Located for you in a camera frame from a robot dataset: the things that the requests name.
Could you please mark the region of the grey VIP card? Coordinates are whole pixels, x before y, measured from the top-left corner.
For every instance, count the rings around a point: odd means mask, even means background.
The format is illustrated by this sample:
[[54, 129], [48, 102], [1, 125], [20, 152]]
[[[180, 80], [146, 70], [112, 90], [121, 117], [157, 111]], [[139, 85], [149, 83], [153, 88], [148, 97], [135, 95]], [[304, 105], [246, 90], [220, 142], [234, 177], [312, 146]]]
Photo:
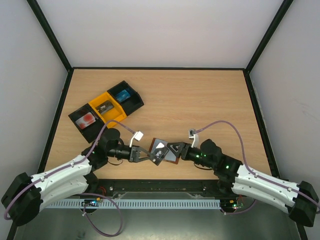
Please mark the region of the grey VIP card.
[[162, 160], [165, 158], [168, 152], [169, 152], [169, 149], [166, 146], [162, 148], [156, 148], [151, 153], [152, 155], [151, 161], [158, 166], [162, 162]]

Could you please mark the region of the brown leather card holder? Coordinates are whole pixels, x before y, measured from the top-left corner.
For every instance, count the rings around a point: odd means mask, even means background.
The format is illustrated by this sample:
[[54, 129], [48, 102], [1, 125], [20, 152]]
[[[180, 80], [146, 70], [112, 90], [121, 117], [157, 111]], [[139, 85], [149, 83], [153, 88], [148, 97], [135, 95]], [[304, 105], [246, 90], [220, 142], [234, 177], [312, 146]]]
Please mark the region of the brown leather card holder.
[[[158, 146], [159, 143], [164, 144], [165, 146], [167, 146], [167, 141], [159, 139], [159, 138], [153, 138], [150, 144], [150, 148], [149, 148], [149, 152], [153, 152], [156, 147]], [[168, 162], [168, 163], [172, 163], [177, 165], [179, 162], [179, 158], [177, 158], [170, 150], [167, 152], [167, 154], [165, 155], [163, 161]]]

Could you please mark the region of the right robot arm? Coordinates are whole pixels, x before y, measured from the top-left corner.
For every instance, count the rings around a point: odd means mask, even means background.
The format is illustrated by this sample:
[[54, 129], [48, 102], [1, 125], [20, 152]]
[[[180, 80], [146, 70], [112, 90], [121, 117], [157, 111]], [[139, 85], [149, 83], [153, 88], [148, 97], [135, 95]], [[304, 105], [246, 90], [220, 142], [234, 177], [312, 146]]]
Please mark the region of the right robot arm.
[[167, 147], [184, 161], [211, 168], [218, 177], [218, 191], [222, 195], [234, 193], [253, 198], [278, 208], [297, 224], [314, 226], [319, 197], [310, 183], [290, 182], [257, 171], [225, 155], [210, 139], [199, 148], [186, 142], [170, 142]]

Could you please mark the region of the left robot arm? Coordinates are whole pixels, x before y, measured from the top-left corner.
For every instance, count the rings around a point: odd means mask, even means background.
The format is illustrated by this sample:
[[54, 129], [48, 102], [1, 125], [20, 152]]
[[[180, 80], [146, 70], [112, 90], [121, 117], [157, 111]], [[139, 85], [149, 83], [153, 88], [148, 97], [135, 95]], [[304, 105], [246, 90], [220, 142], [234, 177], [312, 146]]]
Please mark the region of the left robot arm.
[[94, 171], [107, 165], [110, 157], [130, 163], [161, 162], [155, 153], [133, 144], [125, 145], [120, 132], [108, 128], [72, 160], [34, 175], [26, 172], [17, 175], [1, 198], [4, 219], [23, 226], [50, 204], [85, 193], [96, 180]]

